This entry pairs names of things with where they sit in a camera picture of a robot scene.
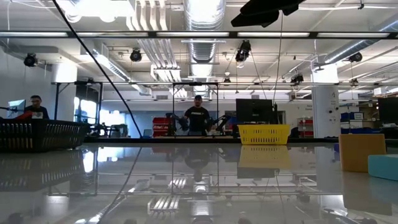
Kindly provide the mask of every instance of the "ventilation duct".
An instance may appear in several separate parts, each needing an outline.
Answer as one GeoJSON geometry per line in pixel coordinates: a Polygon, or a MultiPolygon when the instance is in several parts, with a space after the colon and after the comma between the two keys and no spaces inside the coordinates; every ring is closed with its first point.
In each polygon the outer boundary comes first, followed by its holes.
{"type": "MultiPolygon", "coordinates": [[[[388,20],[382,22],[371,31],[373,32],[397,32],[398,30],[398,14],[390,17],[388,20]]],[[[325,64],[336,63],[340,60],[346,59],[349,56],[359,52],[360,50],[373,45],[380,40],[353,40],[350,43],[340,47],[336,51],[328,54],[324,58],[325,64]]]]}
{"type": "MultiPolygon", "coordinates": [[[[187,30],[220,30],[223,25],[225,6],[226,0],[184,0],[187,30]]],[[[217,44],[212,43],[189,43],[191,72],[194,77],[204,78],[207,81],[213,70],[212,63],[215,61],[216,48],[217,44]]],[[[193,87],[193,92],[198,95],[206,95],[203,90],[202,86],[193,87]]]]}

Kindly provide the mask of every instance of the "yellow basket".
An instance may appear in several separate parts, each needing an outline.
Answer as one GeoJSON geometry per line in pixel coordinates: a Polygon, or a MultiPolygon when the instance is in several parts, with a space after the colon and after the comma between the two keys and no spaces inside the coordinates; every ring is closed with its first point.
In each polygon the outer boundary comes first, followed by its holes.
{"type": "Polygon", "coordinates": [[[240,124],[239,134],[244,145],[287,144],[288,124],[240,124]]]}
{"type": "Polygon", "coordinates": [[[290,169],[287,146],[242,146],[240,168],[290,169]]]}

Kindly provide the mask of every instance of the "white column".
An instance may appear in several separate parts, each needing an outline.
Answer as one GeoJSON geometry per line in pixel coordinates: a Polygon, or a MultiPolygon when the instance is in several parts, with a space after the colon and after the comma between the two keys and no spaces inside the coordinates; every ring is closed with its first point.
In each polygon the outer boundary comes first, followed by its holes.
{"type": "MultiPolygon", "coordinates": [[[[327,65],[321,71],[312,72],[312,82],[337,83],[336,65],[327,65]]],[[[313,129],[315,138],[338,137],[340,135],[340,111],[337,86],[315,86],[312,88],[313,129]]]]}
{"type": "MultiPolygon", "coordinates": [[[[53,71],[53,82],[75,82],[77,80],[77,67],[72,63],[60,63],[55,64],[52,67],[53,71]]],[[[57,119],[62,121],[73,121],[73,116],[75,114],[75,107],[73,100],[76,96],[76,86],[69,85],[59,94],[58,98],[58,115],[57,119]]]]}

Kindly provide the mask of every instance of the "black overhead fixture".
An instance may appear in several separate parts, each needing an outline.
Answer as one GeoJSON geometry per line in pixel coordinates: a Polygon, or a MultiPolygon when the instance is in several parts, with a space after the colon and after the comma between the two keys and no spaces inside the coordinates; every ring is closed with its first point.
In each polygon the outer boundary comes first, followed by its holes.
{"type": "Polygon", "coordinates": [[[349,62],[353,63],[353,62],[360,62],[362,61],[362,54],[357,52],[351,56],[349,56],[348,58],[349,62]]]}
{"type": "Polygon", "coordinates": [[[235,60],[237,62],[244,62],[249,56],[251,51],[251,44],[250,41],[244,40],[242,41],[241,46],[236,53],[235,60]]]}
{"type": "Polygon", "coordinates": [[[35,53],[28,53],[25,60],[24,65],[30,68],[36,67],[39,64],[35,53]]]}
{"type": "Polygon", "coordinates": [[[299,9],[299,4],[305,0],[250,0],[240,10],[231,24],[233,27],[262,26],[267,27],[279,18],[279,10],[285,16],[299,9]]]}
{"type": "Polygon", "coordinates": [[[140,62],[142,59],[142,55],[140,53],[140,49],[133,49],[130,55],[130,59],[133,62],[140,62]]]}
{"type": "Polygon", "coordinates": [[[304,77],[302,74],[297,74],[292,77],[291,83],[301,83],[304,82],[304,77]]]}

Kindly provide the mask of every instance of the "person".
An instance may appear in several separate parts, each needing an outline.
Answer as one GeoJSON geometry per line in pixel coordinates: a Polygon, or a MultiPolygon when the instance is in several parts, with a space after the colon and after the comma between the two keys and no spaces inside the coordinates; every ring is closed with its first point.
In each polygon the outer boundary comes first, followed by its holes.
{"type": "Polygon", "coordinates": [[[30,97],[30,101],[32,102],[32,106],[26,107],[24,112],[28,112],[28,111],[33,112],[35,118],[50,119],[47,109],[45,107],[41,106],[42,99],[40,96],[33,95],[30,97]]]}
{"type": "Polygon", "coordinates": [[[189,119],[189,132],[191,136],[206,136],[207,121],[210,118],[209,111],[204,109],[201,104],[203,100],[200,95],[195,96],[194,106],[189,108],[184,115],[185,119],[189,119]]]}

